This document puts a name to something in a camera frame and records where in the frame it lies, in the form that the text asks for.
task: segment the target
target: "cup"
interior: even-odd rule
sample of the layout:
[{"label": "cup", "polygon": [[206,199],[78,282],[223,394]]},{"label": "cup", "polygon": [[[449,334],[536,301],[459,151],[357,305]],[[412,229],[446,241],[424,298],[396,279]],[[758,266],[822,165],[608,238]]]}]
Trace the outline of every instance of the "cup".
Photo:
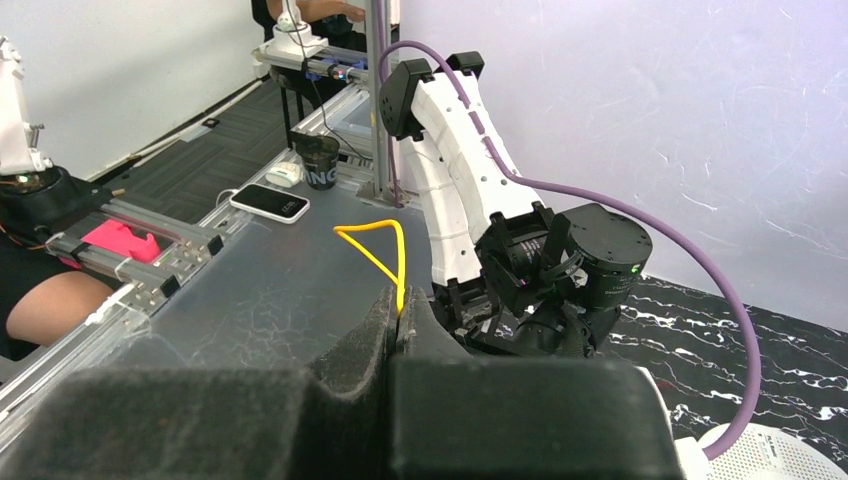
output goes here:
[{"label": "cup", "polygon": [[297,142],[295,152],[303,159],[306,183],[315,190],[329,190],[338,176],[339,141],[327,136],[307,136]]}]

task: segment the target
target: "dark floor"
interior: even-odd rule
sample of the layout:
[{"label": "dark floor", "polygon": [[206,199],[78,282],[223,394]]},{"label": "dark floor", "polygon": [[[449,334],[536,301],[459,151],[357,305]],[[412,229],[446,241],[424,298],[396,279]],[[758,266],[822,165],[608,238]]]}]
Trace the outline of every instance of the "dark floor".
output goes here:
[{"label": "dark floor", "polygon": [[[294,95],[287,99],[297,123]],[[122,199],[129,203],[195,223],[215,206],[221,191],[239,187],[286,148],[281,106],[279,87],[265,82],[221,113],[208,133],[175,143],[107,186],[126,189]]]}]

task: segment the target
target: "white perforated plate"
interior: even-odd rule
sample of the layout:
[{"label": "white perforated plate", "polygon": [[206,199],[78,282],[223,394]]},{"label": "white perforated plate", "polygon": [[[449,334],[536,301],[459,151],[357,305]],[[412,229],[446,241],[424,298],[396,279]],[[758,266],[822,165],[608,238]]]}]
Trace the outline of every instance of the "white perforated plate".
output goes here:
[{"label": "white perforated plate", "polygon": [[[711,444],[725,428],[713,428],[698,445]],[[756,424],[748,425],[710,467],[710,480],[848,480],[848,474],[814,448],[776,428]]]}]

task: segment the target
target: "computer mouse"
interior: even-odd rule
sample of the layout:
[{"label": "computer mouse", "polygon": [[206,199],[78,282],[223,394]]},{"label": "computer mouse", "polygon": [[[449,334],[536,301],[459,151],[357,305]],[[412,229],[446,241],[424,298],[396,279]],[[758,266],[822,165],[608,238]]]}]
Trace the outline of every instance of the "computer mouse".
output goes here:
[{"label": "computer mouse", "polygon": [[291,188],[298,183],[303,176],[303,168],[292,162],[280,162],[272,166],[265,173],[265,180],[283,188]]}]

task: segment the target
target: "yellow loop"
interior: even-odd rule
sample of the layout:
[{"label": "yellow loop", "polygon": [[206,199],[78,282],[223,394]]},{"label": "yellow loop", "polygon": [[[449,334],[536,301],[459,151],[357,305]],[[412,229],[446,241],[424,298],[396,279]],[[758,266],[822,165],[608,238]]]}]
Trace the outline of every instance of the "yellow loop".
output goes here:
[{"label": "yellow loop", "polygon": [[[350,235],[345,232],[366,232],[369,230],[376,230],[378,228],[383,227],[393,227],[395,229],[395,236],[397,237],[397,246],[398,246],[398,274],[395,276],[383,265],[383,262],[377,260],[377,258],[371,254],[365,247],[362,246],[359,242],[353,239]],[[396,220],[380,220],[379,222],[368,223],[365,225],[339,225],[337,227],[333,227],[333,232],[335,232],[338,236],[347,240],[348,243],[354,246],[357,250],[360,251],[368,260],[371,260],[371,263],[377,266],[383,273],[386,274],[395,285],[397,285],[397,310],[398,316],[400,316],[400,312],[403,311],[404,298],[406,297],[406,245],[403,240],[403,227],[400,226]]]}]

